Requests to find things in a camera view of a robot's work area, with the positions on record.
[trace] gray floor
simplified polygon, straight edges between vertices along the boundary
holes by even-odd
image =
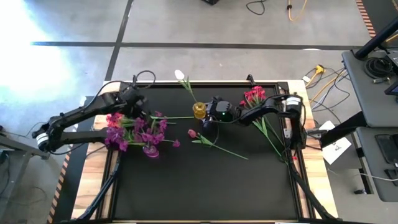
[[[130,80],[132,74],[145,69],[154,71],[158,80],[173,80],[175,69],[192,80],[242,80],[249,73],[257,80],[300,79],[319,63],[335,70],[343,67],[342,51],[277,50],[277,45],[350,46],[369,40],[355,0],[309,0],[296,22],[287,19],[285,1],[268,0],[263,16],[251,14],[245,7],[247,2],[220,0],[209,6],[200,0],[134,0],[123,42],[267,44],[276,45],[276,49],[121,47],[112,80]],[[5,62],[0,124],[7,131],[25,135],[36,122],[77,107],[82,96],[94,95],[105,79],[113,52],[113,47],[46,47],[30,46],[29,42],[115,42],[126,4],[127,0],[7,4],[9,17],[0,20],[3,33],[12,34],[0,37],[6,43],[0,53]],[[294,1],[294,14],[301,4]],[[10,19],[17,25],[10,26]],[[308,95],[313,97],[332,77],[309,89]],[[351,93],[332,109],[344,121],[360,108],[351,83],[343,79],[338,86]],[[346,94],[334,89],[330,95],[325,105],[334,105]],[[328,111],[314,112],[314,117],[319,123],[332,120],[338,124]],[[35,145],[31,139],[16,139]],[[62,156],[30,160],[4,220],[46,221],[62,161]],[[329,176],[341,218],[396,223],[398,203],[384,203],[377,195],[353,195],[353,190],[362,187],[358,176],[352,178],[358,171],[335,172],[338,175]]]

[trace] white tulip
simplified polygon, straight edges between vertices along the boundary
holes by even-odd
[[[174,71],[174,75],[175,75],[175,77],[178,79],[178,80],[183,80],[184,79],[184,77],[185,77],[185,75],[184,75],[184,73],[182,73],[180,70],[176,70],[176,71]]]

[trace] white paper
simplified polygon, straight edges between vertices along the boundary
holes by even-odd
[[[319,130],[331,130],[333,128],[335,128],[333,123],[331,121],[327,121],[319,128]],[[349,140],[341,138],[322,149],[323,158],[331,165],[350,147],[350,145],[351,143]]]

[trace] yellow vase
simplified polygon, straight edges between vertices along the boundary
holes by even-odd
[[[195,103],[192,106],[193,116],[196,119],[203,119],[206,116],[206,105],[204,103]]]

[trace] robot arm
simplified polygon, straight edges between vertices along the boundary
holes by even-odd
[[[96,96],[88,105],[60,113],[32,133],[41,151],[53,152],[65,144],[104,142],[106,128],[99,131],[64,132],[65,128],[99,114],[119,112],[133,118],[150,114],[146,109],[146,99],[139,90],[128,86],[122,91],[103,93]]]
[[[280,109],[282,102],[286,104],[284,109]],[[215,118],[218,121],[227,123],[238,123],[249,126],[253,121],[267,113],[275,113],[283,118],[290,119],[292,131],[290,132],[290,148],[304,149],[307,134],[300,122],[303,108],[303,98],[294,95],[270,96],[259,105],[247,110],[233,106],[220,97],[214,97],[211,103],[207,104],[207,119]]]

